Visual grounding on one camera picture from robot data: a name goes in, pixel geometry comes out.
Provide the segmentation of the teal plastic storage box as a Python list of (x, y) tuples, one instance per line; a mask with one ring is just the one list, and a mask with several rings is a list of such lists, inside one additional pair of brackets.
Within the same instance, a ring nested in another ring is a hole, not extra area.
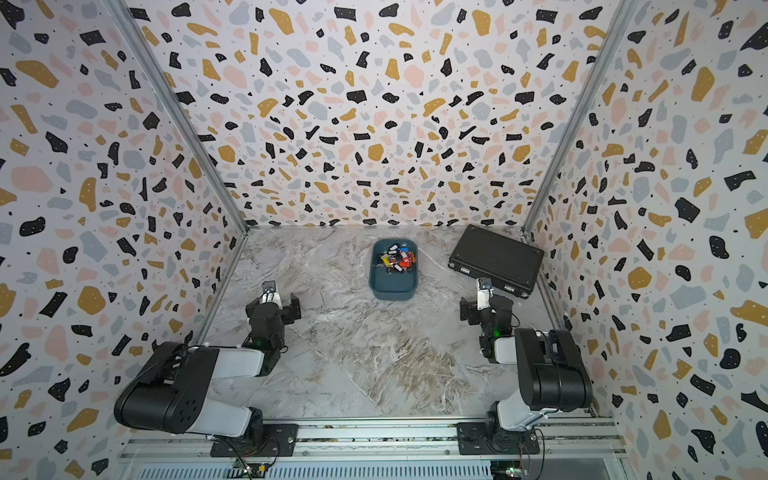
[[(399, 265), (400, 252), (412, 251), (415, 265), (404, 269)], [(391, 267), (387, 268), (380, 260), (388, 255)], [(419, 250), (413, 240), (405, 238), (384, 238), (374, 242), (371, 252), (369, 287), (375, 298), (384, 301), (410, 300), (418, 287)]]

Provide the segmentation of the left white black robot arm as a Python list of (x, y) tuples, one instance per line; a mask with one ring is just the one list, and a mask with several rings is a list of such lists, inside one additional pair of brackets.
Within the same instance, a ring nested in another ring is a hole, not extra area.
[(212, 440), (210, 456), (290, 457), (296, 424), (267, 424), (263, 412), (208, 395), (214, 380), (259, 378), (272, 373), (287, 350), (285, 327), (302, 316), (299, 298), (283, 303), (269, 287), (245, 307), (250, 332), (240, 346), (164, 342), (153, 352), (114, 404), (121, 425)]

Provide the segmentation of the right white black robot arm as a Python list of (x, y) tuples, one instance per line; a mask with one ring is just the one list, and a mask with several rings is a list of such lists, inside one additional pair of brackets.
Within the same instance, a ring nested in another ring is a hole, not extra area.
[(511, 365), (517, 390), (496, 401), (482, 422), (457, 425), (462, 455), (539, 454), (543, 436), (536, 424), (545, 417), (585, 409), (592, 383), (578, 347), (567, 330), (541, 331), (515, 326), (513, 301), (481, 290), (459, 303), (460, 319), (481, 328), (480, 351), (492, 364)]

